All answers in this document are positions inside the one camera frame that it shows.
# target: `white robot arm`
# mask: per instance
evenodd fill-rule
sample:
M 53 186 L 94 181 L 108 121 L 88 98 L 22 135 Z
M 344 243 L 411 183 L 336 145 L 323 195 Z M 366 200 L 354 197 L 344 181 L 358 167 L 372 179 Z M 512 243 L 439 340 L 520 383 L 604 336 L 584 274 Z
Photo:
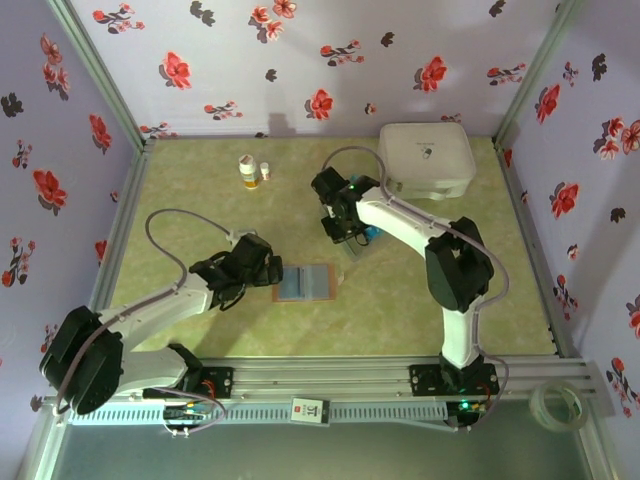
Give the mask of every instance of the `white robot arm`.
M 369 226 L 375 226 L 425 259 L 429 291 L 443 311 L 441 378 L 458 392 L 471 385 L 475 388 L 479 381 L 486 383 L 479 378 L 487 370 L 482 368 L 483 358 L 474 346 L 473 316 L 494 270 L 489 258 L 478 249 L 434 227 L 449 225 L 451 231 L 482 243 L 476 225 L 464 217 L 451 222 L 420 215 L 406 204 L 390 201 L 379 182 L 366 176 L 349 182 L 332 167 L 320 172 L 311 186 L 329 213 L 322 224 L 334 243 L 362 235 Z
M 90 413 L 111 396 L 153 387 L 202 390 L 207 371 L 180 344 L 151 352 L 134 352 L 141 342 L 192 315 L 233 307 L 249 287 L 282 280 L 282 259 L 254 233 L 230 236 L 233 248 L 196 262 L 184 281 L 152 293 L 132 305 L 92 312 L 72 310 L 40 363 L 40 371 L 78 414 Z M 91 336 L 95 339 L 85 348 Z M 82 358 L 77 368 L 76 357 Z M 64 378 L 72 371 L 70 381 Z

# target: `white container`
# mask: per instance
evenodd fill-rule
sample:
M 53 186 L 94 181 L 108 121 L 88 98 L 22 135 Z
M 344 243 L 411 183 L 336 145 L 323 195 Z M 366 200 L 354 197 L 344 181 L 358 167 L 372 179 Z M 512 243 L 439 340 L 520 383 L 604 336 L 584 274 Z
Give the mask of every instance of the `white container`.
M 467 134 L 457 123 L 385 125 L 378 154 L 387 187 L 403 199 L 460 197 L 476 175 Z
M 260 164 L 260 173 L 262 174 L 263 180 L 269 180 L 271 178 L 271 171 L 269 170 L 269 164 L 267 162 Z
M 258 169 L 253 157 L 251 155 L 242 155 L 238 159 L 238 168 L 240 169 L 244 186 L 248 189 L 256 188 L 258 186 Z

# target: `cable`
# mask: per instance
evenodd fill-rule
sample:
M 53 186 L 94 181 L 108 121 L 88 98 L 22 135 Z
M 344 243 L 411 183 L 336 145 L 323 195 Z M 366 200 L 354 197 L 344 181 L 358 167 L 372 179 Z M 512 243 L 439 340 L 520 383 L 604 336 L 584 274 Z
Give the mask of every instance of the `cable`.
M 464 240 L 469 245 L 471 245 L 472 247 L 476 248 L 477 250 L 479 250 L 482 253 L 484 253 L 487 257 L 489 257 L 491 259 L 491 261 L 496 265 L 498 270 L 500 270 L 502 278 L 504 279 L 503 280 L 503 285 L 502 285 L 502 290 L 498 294 L 494 295 L 493 297 L 488 298 L 486 300 L 483 300 L 478 305 L 476 305 L 474 310 L 473 310 L 473 316 L 472 316 L 471 331 L 472 331 L 472 340 L 473 340 L 474 348 L 478 351 L 478 353 L 480 355 L 484 356 L 485 358 L 488 358 L 489 360 L 496 361 L 496 362 L 502 364 L 502 366 L 504 367 L 504 380 L 502 381 L 502 385 L 500 387 L 500 391 L 496 395 L 496 397 L 493 400 L 493 402 L 491 402 L 491 405 L 487 409 L 487 412 L 482 417 L 480 417 L 480 419 L 478 419 L 478 421 L 474 424 L 474 427 L 476 427 L 478 424 L 482 423 L 491 413 L 493 413 L 493 411 L 495 410 L 495 406 L 500 401 L 500 398 L 502 398 L 502 394 L 504 393 L 504 391 L 506 389 L 506 386 L 507 386 L 507 382 L 509 381 L 509 365 L 507 364 L 507 362 L 505 362 L 500 357 L 497 357 L 495 355 L 491 355 L 491 354 L 485 352 L 482 349 L 482 347 L 480 346 L 480 341 L 478 339 L 478 325 L 479 325 L 480 310 L 482 310 L 483 308 L 486 308 L 486 307 L 488 307 L 488 306 L 490 306 L 490 305 L 502 300 L 507 295 L 507 293 L 509 292 L 509 283 L 510 283 L 509 282 L 509 273 L 507 272 L 507 269 L 504 267 L 504 265 L 502 264 L 500 259 L 493 252 L 491 252 L 484 245 L 482 245 L 480 242 L 477 242 L 473 238 L 471 238 L 471 237 L 469 237 L 469 236 L 467 236 L 467 235 L 465 235 L 463 233 L 460 233 L 457 230 L 454 230 L 449 225 L 445 225 L 445 224 L 439 222 L 434 217 L 432 217 L 431 215 L 428 215 L 426 212 L 420 210 L 419 208 L 416 208 L 413 205 L 410 205 L 410 204 L 404 202 L 403 200 L 396 199 L 395 196 L 393 196 L 391 193 L 389 193 L 389 191 L 387 190 L 387 168 L 386 168 L 382 158 L 380 158 L 380 155 L 378 155 L 376 152 L 374 152 L 370 148 L 363 147 L 363 146 L 360 146 L 360 145 L 349 145 L 349 146 L 346 146 L 346 147 L 338 148 L 337 150 L 333 151 L 327 157 L 327 159 L 324 161 L 324 163 L 322 164 L 321 171 L 324 170 L 327 167 L 327 165 L 329 164 L 329 162 L 331 161 L 331 159 L 333 157 L 335 157 L 339 153 L 347 151 L 347 150 L 361 150 L 361 151 L 370 153 L 371 155 L 373 155 L 375 157 L 376 162 L 378 162 L 378 170 L 380 172 L 380 191 L 382 192 L 383 198 L 387 201 L 387 203 L 389 205 L 395 205 L 396 207 L 398 207 L 400 210 L 404 211 L 405 213 L 417 215 L 420 218 L 422 218 L 425 222 L 427 222 L 429 225 L 431 225 L 432 227 L 438 228 L 439 230 L 443 230 L 443 231 L 445 231 L 447 233 L 450 233 L 454 237 L 457 237 L 457 238 L 460 238 L 461 240 Z
M 224 405 L 222 405 L 222 403 L 220 403 L 220 401 L 216 400 L 215 398 L 207 397 L 205 395 L 200 395 L 198 393 L 183 392 L 182 390 L 177 390 L 175 388 L 153 387 L 153 389 L 158 390 L 160 392 L 172 393 L 174 395 L 179 395 L 181 397 L 195 398 L 205 402 L 210 402 L 213 406 L 218 407 L 222 411 L 222 414 L 218 418 L 215 418 L 212 421 L 205 423 L 203 425 L 198 425 L 197 427 L 185 428 L 182 432 L 180 432 L 178 429 L 171 430 L 169 429 L 167 424 L 164 423 L 163 424 L 164 428 L 166 428 L 173 436 L 177 435 L 181 437 L 188 437 L 192 433 L 199 432 L 200 430 L 204 430 L 205 428 L 213 427 L 214 425 L 222 422 L 227 417 L 227 409 L 224 408 Z
M 151 245 L 153 245 L 154 247 L 156 247 L 160 253 L 162 253 L 163 255 L 165 255 L 166 257 L 170 258 L 171 260 L 173 260 L 173 262 L 175 262 L 179 267 L 180 267 L 180 279 L 176 282 L 175 286 L 171 287 L 169 290 L 165 290 L 162 293 L 159 293 L 158 295 L 155 295 L 154 297 L 151 297 L 147 300 L 144 300 L 140 303 L 136 303 L 131 305 L 128 308 L 125 308 L 122 312 L 120 312 L 118 315 L 116 315 L 115 317 L 113 317 L 112 319 L 110 319 L 109 321 L 103 323 L 100 327 L 98 327 L 91 335 L 89 335 L 89 337 L 85 340 L 85 342 L 82 344 L 82 346 L 78 349 L 78 353 L 76 353 L 76 356 L 73 357 L 73 360 L 71 361 L 71 364 L 69 365 L 69 368 L 67 369 L 67 373 L 65 374 L 64 378 L 62 379 L 62 382 L 60 383 L 60 388 L 58 388 L 58 395 L 56 396 L 56 400 L 53 406 L 53 414 L 55 416 L 60 416 L 62 414 L 64 414 L 67 410 L 69 410 L 70 405 L 67 404 L 64 407 L 61 407 L 62 404 L 62 399 L 64 398 L 64 394 L 67 392 L 67 388 L 69 388 L 69 383 L 71 382 L 71 378 L 73 377 L 73 374 L 76 372 L 76 370 L 78 369 L 78 365 L 80 364 L 80 361 L 82 360 L 82 358 L 84 357 L 84 355 L 87 353 L 87 350 L 89 349 L 89 347 L 91 347 L 91 345 L 93 344 L 93 342 L 96 340 L 96 338 L 98 338 L 100 335 L 102 335 L 102 333 L 104 333 L 107 329 L 109 329 L 109 327 L 111 327 L 112 325 L 114 325 L 116 322 L 120 321 L 120 320 L 124 320 L 127 316 L 131 315 L 132 313 L 140 310 L 141 308 L 144 308 L 148 305 L 151 305 L 152 303 L 155 303 L 159 300 L 162 300 L 166 297 L 168 297 L 169 295 L 173 295 L 173 293 L 180 289 L 184 283 L 187 280 L 187 267 L 184 264 L 184 262 L 182 262 L 182 260 L 180 260 L 178 257 L 176 257 L 174 254 L 172 254 L 171 252 L 169 252 L 168 250 L 166 250 L 165 248 L 161 247 L 160 245 L 158 245 L 158 243 L 155 241 L 155 239 L 153 238 L 153 236 L 151 235 L 151 231 L 149 230 L 149 225 L 151 224 L 151 220 L 153 220 L 156 216 L 160 215 L 161 213 L 167 213 L 167 212 L 176 212 L 176 213 L 184 213 L 187 215 L 191 215 L 192 217 L 196 217 L 199 218 L 200 220 L 213 225 L 214 227 L 218 228 L 219 230 L 221 230 L 225 235 L 229 235 L 230 232 L 229 230 L 227 230 L 226 228 L 224 228 L 223 226 L 219 225 L 218 223 L 214 222 L 213 220 L 209 220 L 206 217 L 203 217 L 202 215 L 199 215 L 197 213 L 194 212 L 190 212 L 189 210 L 182 210 L 180 208 L 162 208 L 160 210 L 156 210 L 155 212 L 151 213 L 151 215 L 149 215 L 147 217 L 147 220 L 144 223 L 144 231 L 145 234 L 147 235 L 147 238 L 149 239 L 149 241 L 151 242 Z

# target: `small bottle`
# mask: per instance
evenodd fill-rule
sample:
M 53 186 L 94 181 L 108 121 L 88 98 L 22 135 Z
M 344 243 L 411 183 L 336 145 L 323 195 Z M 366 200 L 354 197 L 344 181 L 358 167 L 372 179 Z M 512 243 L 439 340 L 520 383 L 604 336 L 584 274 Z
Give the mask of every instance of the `small bottle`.
M 269 180 L 271 178 L 271 172 L 269 171 L 269 164 L 267 162 L 260 164 L 260 173 L 262 174 L 263 180 Z
M 240 174 L 242 175 L 242 181 L 244 186 L 249 189 L 254 189 L 258 186 L 258 171 L 256 168 L 256 162 L 251 155 L 243 155 L 238 160 L 238 167 L 240 168 Z

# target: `green floor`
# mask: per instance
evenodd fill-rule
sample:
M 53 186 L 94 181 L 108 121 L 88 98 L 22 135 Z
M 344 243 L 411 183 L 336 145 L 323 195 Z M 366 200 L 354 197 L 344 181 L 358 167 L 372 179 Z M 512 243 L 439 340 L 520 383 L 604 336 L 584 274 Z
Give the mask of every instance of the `green floor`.
M 471 138 L 478 173 L 465 196 L 414 202 L 430 213 L 474 220 L 485 244 L 511 276 L 506 299 L 483 311 L 480 340 L 500 354 L 551 354 L 546 320 L 498 160 L 488 138 Z M 329 302 L 276 304 L 270 288 L 252 289 L 231 310 L 184 320 L 143 344 L 155 349 L 179 341 L 200 357 L 286 355 L 435 355 L 443 339 L 440 307 L 426 288 L 423 260 L 389 235 L 352 262 L 320 224 L 310 182 L 323 160 L 345 145 L 376 148 L 371 138 L 166 140 L 154 150 L 113 304 L 132 301 L 174 281 L 178 268 L 144 235 L 144 220 L 159 208 L 193 210 L 228 228 L 257 229 L 285 264 L 332 263 L 344 282 Z M 238 158 L 249 153 L 271 164 L 272 179 L 244 188 Z M 376 176 L 373 159 L 346 153 L 335 168 Z M 187 266 L 226 250 L 217 230 L 168 214 L 152 224 L 158 242 Z M 489 294 L 502 279 L 495 277 Z

